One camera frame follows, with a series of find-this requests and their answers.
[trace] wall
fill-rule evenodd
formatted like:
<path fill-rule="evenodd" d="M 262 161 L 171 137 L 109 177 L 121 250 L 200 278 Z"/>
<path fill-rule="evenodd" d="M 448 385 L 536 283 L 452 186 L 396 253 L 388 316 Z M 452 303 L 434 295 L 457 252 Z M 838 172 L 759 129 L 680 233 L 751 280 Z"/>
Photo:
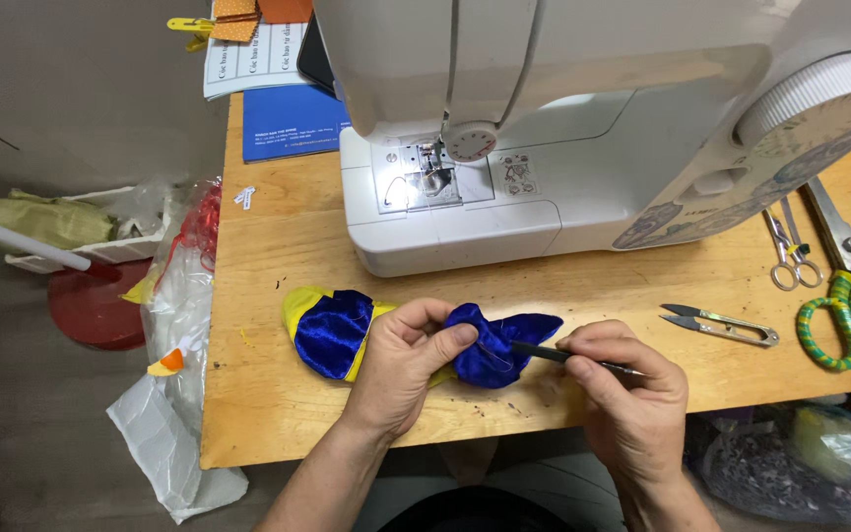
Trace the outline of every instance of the wall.
<path fill-rule="evenodd" d="M 210 5 L 0 0 L 0 181 L 79 193 L 219 174 L 228 99 L 205 101 L 204 52 L 166 28 Z"/>

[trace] smartphone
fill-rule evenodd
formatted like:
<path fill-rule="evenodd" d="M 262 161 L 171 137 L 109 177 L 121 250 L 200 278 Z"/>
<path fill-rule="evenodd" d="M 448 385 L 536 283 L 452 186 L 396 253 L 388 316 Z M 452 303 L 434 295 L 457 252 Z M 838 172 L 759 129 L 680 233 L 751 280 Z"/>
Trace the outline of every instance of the smartphone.
<path fill-rule="evenodd" d="M 311 13 L 307 31 L 301 40 L 301 53 L 298 54 L 298 72 L 304 78 L 314 81 L 317 85 L 336 96 L 334 88 L 334 72 L 327 61 L 327 51 L 321 38 L 321 29 L 317 26 L 317 17 Z"/>

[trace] floor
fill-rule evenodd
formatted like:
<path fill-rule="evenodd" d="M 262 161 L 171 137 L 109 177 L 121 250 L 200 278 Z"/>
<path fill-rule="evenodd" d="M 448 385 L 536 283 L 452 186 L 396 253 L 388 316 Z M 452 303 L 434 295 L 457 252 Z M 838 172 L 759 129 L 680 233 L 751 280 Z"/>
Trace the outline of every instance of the floor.
<path fill-rule="evenodd" d="M 0 509 L 2 530 L 249 530 L 290 476 L 294 462 L 245 467 L 238 502 L 175 526 L 156 502 L 104 410 L 146 371 L 143 349 L 90 350 L 58 332 L 45 305 L 45 277 L 2 262 L 0 253 Z M 579 431 L 505 437 L 491 464 L 522 453 L 557 456 Z M 381 477 L 445 475 L 435 446 L 390 452 Z M 707 500 L 727 531 L 851 530 L 791 525 Z"/>

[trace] green fabric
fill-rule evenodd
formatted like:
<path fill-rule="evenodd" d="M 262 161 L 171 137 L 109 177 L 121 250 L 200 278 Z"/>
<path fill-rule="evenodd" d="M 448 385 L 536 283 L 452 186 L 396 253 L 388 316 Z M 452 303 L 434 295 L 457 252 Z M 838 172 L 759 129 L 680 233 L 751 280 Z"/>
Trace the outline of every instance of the green fabric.
<path fill-rule="evenodd" d="M 109 241 L 113 231 L 113 219 L 98 206 L 15 189 L 0 198 L 0 225 L 61 249 Z"/>

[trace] white pole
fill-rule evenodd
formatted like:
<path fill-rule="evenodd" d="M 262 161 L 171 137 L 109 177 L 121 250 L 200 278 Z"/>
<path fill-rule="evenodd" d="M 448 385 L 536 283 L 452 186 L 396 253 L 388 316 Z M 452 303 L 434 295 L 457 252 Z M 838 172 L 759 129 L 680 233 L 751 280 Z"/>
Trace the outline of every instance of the white pole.
<path fill-rule="evenodd" d="M 91 261 L 84 257 L 75 255 L 69 251 L 56 248 L 52 245 L 42 243 L 35 238 L 30 238 L 25 235 L 20 235 L 15 231 L 11 231 L 0 225 L 0 243 L 6 244 L 9 247 L 14 247 L 27 251 L 32 255 L 44 257 L 54 260 L 60 264 L 64 264 L 68 268 L 74 268 L 81 272 L 87 271 L 91 267 Z"/>

